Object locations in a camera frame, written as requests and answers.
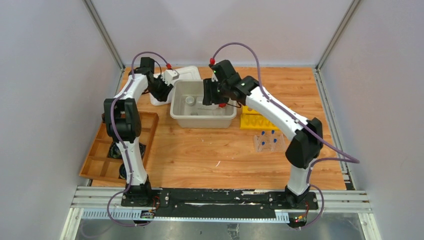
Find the clear glass beaker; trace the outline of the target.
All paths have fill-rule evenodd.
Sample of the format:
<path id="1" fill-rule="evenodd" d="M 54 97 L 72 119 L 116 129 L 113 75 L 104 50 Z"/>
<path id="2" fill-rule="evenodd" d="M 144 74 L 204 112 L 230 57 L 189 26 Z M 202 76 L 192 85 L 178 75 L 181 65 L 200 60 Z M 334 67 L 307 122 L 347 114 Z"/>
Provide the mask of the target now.
<path id="1" fill-rule="evenodd" d="M 187 105 L 187 106 L 189 106 L 189 107 L 192 107 L 192 106 L 194 106 L 195 104 L 196 104 L 196 98 L 195 97 L 193 97 L 193 96 L 187 96 L 186 98 L 185 98 L 185 104 Z"/>

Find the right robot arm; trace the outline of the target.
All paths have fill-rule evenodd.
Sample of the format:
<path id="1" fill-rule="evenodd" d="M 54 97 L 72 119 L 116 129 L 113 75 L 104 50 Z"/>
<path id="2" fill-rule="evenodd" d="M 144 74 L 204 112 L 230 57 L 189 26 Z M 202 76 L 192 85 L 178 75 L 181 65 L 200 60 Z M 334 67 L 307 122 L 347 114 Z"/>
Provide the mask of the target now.
<path id="1" fill-rule="evenodd" d="M 209 61 L 212 77 L 203 80 L 203 104 L 219 105 L 233 100 L 265 117 L 290 141 L 285 156 L 291 164 L 285 186 L 285 201 L 298 209 L 310 191 L 309 177 L 312 162 L 319 156 L 323 143 L 323 124 L 314 117 L 308 119 L 277 101 L 254 77 L 241 77 L 232 63 L 225 59 Z"/>

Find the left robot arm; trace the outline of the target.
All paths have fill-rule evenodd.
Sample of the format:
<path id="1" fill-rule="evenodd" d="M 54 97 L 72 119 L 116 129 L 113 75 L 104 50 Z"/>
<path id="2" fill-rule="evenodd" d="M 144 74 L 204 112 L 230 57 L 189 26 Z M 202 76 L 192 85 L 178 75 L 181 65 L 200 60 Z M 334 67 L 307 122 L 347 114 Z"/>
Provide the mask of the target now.
<path id="1" fill-rule="evenodd" d="M 155 76 L 155 64 L 153 58 L 142 57 L 139 67 L 131 68 L 123 89 L 103 102 L 106 132 L 116 143 L 126 172 L 121 202 L 125 207 L 146 207 L 156 199 L 140 151 L 142 122 L 137 107 L 143 93 L 151 94 L 158 102 L 166 102 L 173 89 L 162 75 Z"/>

